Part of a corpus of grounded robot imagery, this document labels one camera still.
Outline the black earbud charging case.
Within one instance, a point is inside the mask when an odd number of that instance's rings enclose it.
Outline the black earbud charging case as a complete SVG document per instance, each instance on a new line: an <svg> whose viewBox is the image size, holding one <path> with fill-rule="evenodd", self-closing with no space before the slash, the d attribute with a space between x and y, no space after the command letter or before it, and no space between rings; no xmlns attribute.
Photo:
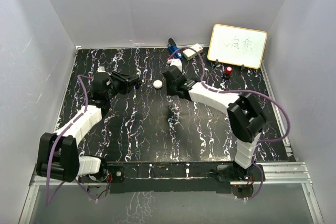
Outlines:
<svg viewBox="0 0 336 224"><path fill-rule="evenodd" d="M142 85L142 80L137 80L136 84L135 84L135 88L138 90Z"/></svg>

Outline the white earbud charging case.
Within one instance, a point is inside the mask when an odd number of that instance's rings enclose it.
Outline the white earbud charging case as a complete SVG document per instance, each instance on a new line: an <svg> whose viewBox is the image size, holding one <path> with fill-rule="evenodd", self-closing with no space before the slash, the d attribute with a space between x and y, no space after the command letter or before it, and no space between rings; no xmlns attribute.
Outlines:
<svg viewBox="0 0 336 224"><path fill-rule="evenodd" d="M155 89L160 89L160 88L162 88L162 86L163 86L163 82L161 80L155 80L153 82L153 87Z"/></svg>

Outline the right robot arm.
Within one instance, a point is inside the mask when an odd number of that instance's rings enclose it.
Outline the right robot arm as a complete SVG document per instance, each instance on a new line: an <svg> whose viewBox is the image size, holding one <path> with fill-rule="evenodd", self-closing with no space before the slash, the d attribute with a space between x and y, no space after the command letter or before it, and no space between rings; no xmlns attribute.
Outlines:
<svg viewBox="0 0 336 224"><path fill-rule="evenodd" d="M212 91L203 82L187 79L177 66L168 67L163 76L168 95L202 103L228 116L230 128L237 138L237 146L233 164L224 169L224 176L247 180L253 174L256 148L267 122L255 96L251 93L221 93L219 89Z"/></svg>

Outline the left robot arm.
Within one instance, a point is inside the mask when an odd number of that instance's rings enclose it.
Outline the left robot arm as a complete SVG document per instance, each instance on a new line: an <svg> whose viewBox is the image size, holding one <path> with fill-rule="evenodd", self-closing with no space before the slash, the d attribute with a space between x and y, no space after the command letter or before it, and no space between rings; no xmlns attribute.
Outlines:
<svg viewBox="0 0 336 224"><path fill-rule="evenodd" d="M53 133L44 133L39 142L36 173L48 179L72 182L80 176L91 175L96 181L108 177L103 159L80 156L78 145L109 112L111 99L128 94L141 86L137 75L99 71L90 77L90 86L84 87L85 103L77 114Z"/></svg>

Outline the small white box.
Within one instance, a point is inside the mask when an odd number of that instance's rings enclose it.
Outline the small white box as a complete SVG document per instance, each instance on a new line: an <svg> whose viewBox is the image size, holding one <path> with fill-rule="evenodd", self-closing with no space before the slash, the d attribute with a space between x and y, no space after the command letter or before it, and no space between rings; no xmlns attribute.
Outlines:
<svg viewBox="0 0 336 224"><path fill-rule="evenodd" d="M183 50L182 54L185 59L191 60L195 58L198 54L203 52L203 47L200 44L194 44L190 48Z"/></svg>

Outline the blue stapler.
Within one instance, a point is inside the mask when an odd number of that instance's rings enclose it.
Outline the blue stapler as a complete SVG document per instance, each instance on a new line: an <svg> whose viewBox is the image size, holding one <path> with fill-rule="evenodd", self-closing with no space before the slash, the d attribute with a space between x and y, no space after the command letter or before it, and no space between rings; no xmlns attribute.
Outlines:
<svg viewBox="0 0 336 224"><path fill-rule="evenodd" d="M174 58L176 58L176 59L182 59L183 58L182 54L179 51L177 51L178 46L176 45L175 41L172 38L168 39L167 47L170 50L170 52L173 54Z"/></svg>

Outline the red emergency stop button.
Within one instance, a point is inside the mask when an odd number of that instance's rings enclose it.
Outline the red emergency stop button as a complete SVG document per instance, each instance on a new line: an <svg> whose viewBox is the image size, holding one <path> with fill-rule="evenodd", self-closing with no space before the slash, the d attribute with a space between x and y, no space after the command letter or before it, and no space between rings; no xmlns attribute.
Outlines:
<svg viewBox="0 0 336 224"><path fill-rule="evenodd" d="M230 79L232 72L233 72L232 67L227 66L225 68L225 71L224 71L224 74L223 74L223 79L226 79L226 80Z"/></svg>

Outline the whiteboard with yellow frame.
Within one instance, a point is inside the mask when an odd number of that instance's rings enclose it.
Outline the whiteboard with yellow frame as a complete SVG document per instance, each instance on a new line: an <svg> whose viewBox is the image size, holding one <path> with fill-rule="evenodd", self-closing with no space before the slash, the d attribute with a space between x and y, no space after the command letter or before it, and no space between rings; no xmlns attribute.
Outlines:
<svg viewBox="0 0 336 224"><path fill-rule="evenodd" d="M207 59L228 65L259 69L268 34L265 31L215 24Z"/></svg>

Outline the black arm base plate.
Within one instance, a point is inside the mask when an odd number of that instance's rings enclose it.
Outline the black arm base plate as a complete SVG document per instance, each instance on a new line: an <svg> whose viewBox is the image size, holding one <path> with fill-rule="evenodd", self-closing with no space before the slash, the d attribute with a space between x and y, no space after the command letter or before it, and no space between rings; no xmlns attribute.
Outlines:
<svg viewBox="0 0 336 224"><path fill-rule="evenodd" d="M253 165L251 174L245 179L230 179L224 176L224 169L231 161L219 162L107 162L103 172L81 177L80 182L106 186L111 194L133 192L187 192L215 191L230 194L233 188L238 192L253 194L252 187L265 181L262 165Z"/></svg>

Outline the aluminium rail frame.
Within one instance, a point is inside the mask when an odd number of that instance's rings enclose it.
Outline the aluminium rail frame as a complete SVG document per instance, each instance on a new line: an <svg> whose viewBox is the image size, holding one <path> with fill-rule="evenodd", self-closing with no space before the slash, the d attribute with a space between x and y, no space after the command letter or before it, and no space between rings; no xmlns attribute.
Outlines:
<svg viewBox="0 0 336 224"><path fill-rule="evenodd" d="M34 175L20 223L323 223L303 162L110 163L78 183Z"/></svg>

